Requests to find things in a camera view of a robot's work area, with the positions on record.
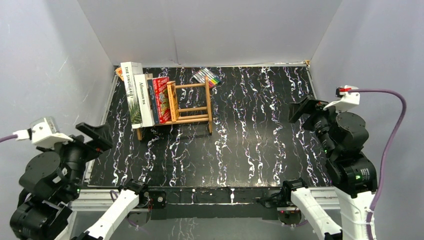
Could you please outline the floral patterned book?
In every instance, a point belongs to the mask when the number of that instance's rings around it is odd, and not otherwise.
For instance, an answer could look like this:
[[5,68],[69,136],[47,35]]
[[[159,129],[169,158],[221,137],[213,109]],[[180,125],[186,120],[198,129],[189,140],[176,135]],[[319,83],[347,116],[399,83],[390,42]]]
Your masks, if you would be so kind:
[[149,91],[149,97],[150,97],[150,105],[153,115],[153,121],[155,125],[158,125],[160,123],[159,115],[158,115],[158,107],[156,103],[156,94],[155,94],[155,88],[153,84],[153,79],[149,78],[147,79],[147,86]]

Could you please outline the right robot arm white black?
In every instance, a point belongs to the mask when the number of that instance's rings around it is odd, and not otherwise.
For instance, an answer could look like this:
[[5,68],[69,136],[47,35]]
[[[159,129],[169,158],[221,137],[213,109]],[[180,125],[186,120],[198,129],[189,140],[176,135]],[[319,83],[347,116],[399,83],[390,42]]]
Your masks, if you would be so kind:
[[320,240],[369,240],[367,228],[372,221],[367,214],[378,189],[376,168],[362,153],[369,133],[359,115],[340,111],[337,104],[307,96],[289,105],[288,121],[295,123],[308,115],[302,127],[315,133],[324,150],[324,166],[339,202],[342,224],[327,214],[301,178],[283,182],[281,199],[300,210]]

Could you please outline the small orange card box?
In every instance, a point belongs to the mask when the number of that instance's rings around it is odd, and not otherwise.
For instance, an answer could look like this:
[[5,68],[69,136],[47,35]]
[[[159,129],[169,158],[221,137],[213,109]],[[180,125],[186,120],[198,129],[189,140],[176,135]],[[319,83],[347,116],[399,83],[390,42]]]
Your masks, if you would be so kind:
[[119,77],[119,79],[121,81],[124,80],[123,71],[122,71],[122,68],[121,67],[116,68],[115,69],[115,73],[116,73],[116,75]]

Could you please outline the red book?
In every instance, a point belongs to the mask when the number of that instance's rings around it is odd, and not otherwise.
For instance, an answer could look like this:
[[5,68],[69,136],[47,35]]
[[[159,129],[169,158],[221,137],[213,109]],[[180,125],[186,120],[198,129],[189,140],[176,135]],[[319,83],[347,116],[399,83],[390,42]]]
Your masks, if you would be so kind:
[[169,77],[157,77],[152,79],[154,96],[154,121],[155,124],[164,124],[171,119],[171,111],[168,97]]

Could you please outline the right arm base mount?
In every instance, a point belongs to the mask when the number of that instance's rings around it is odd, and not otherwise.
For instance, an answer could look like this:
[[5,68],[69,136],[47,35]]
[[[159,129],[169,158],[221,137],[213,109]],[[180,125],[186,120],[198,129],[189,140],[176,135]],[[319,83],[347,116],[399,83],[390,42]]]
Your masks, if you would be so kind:
[[308,224],[308,220],[302,217],[300,209],[292,202],[292,193],[303,185],[286,184],[281,187],[279,192],[270,196],[264,196],[255,199],[255,203],[265,208],[287,208],[294,207],[294,210],[277,210],[278,219],[283,226],[290,228],[300,227]]

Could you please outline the aluminium frame rail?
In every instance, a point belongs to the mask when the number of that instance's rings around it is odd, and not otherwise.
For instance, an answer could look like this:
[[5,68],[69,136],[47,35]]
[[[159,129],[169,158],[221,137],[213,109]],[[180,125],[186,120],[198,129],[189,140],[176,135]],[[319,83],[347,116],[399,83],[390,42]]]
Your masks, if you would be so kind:
[[[316,187],[308,188],[311,190],[312,196],[317,201],[317,196],[319,195],[318,189]],[[256,198],[269,197],[271,194],[278,193],[281,189],[276,189],[275,187],[253,189],[247,189],[243,187],[184,187],[177,189],[174,187],[158,188],[148,187],[145,184],[136,184],[133,187],[121,186],[117,190],[110,190],[109,192],[104,190],[83,190],[80,193],[79,198],[72,201],[69,206],[73,211],[104,211],[102,217],[92,227],[89,228],[88,233],[91,239],[103,238],[108,240],[119,224],[126,218],[130,210],[139,204],[142,195],[145,192],[154,190],[165,191],[166,204],[171,205],[237,206],[259,204],[255,203]],[[323,194],[337,198],[335,188],[325,188]],[[371,225],[367,227],[367,235],[370,237],[369,240],[373,238],[374,232],[374,208],[375,205],[373,196],[370,204],[370,211],[366,216],[367,220],[372,221]]]

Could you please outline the white palm leaf book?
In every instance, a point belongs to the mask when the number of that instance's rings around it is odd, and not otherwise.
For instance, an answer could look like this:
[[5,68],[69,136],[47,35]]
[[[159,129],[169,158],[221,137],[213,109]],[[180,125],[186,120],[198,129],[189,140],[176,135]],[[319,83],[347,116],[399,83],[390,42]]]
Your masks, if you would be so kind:
[[131,127],[133,130],[139,129],[142,127],[142,117],[138,92],[136,90],[135,75],[142,74],[143,67],[141,63],[131,61],[121,62],[120,67],[125,86]]

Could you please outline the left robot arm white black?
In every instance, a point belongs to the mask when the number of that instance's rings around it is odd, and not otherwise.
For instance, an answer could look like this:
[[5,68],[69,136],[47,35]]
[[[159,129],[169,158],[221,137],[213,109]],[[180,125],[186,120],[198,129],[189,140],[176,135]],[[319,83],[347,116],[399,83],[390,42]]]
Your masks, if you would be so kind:
[[76,125],[80,135],[58,131],[50,118],[12,133],[17,141],[30,140],[39,150],[19,178],[22,191],[9,225],[20,240],[56,240],[67,228],[70,203],[79,198],[86,164],[112,148],[107,124]]

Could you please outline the wooden book rack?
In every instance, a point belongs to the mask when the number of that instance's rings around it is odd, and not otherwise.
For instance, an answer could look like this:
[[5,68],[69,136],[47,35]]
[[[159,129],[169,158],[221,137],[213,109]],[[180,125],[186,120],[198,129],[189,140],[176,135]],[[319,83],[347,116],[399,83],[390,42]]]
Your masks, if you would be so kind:
[[[208,131],[209,133],[212,133],[212,122],[213,122],[213,116],[212,116],[212,107],[211,107],[211,94],[210,94],[210,87],[208,84],[208,80],[206,80],[205,83],[193,83],[193,84],[182,84],[178,85],[176,84],[176,90],[178,89],[184,89],[184,88],[196,88],[201,87],[205,89],[205,97],[206,97],[206,106],[201,107],[192,107],[192,108],[179,108],[179,118],[176,122],[172,122],[170,119],[166,123],[163,124],[157,124],[154,126],[164,126],[164,125],[174,125],[174,124],[189,124],[189,123],[195,123],[195,122],[208,122]],[[135,129],[137,132],[137,139],[142,140],[142,125],[141,128]]]

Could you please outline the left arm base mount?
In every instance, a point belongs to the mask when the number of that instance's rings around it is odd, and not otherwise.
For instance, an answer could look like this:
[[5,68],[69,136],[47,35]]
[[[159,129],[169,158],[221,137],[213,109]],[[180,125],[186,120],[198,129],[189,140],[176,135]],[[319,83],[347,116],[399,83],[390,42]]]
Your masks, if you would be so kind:
[[167,194],[161,190],[145,192],[138,205],[126,215],[125,220],[131,227],[141,228],[152,217],[153,210],[162,210],[167,205]]

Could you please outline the pack of coloured markers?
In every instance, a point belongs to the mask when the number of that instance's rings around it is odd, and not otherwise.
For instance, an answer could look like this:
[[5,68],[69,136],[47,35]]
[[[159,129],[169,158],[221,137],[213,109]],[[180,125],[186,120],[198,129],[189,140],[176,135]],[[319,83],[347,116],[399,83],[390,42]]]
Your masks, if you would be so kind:
[[205,83],[206,80],[208,81],[208,85],[210,88],[215,87],[221,82],[221,79],[214,74],[209,68],[201,68],[198,70],[193,77],[199,82],[199,83]]

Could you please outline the orange Huckleberry Finn book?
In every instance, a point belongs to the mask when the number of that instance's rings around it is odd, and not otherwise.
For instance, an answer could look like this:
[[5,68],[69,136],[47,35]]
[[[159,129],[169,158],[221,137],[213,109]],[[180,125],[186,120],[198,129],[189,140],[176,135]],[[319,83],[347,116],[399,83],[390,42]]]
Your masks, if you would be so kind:
[[167,82],[167,93],[168,93],[168,101],[169,101],[169,109],[171,114],[171,121],[176,122],[179,117],[179,105],[177,99],[177,88],[175,81]]

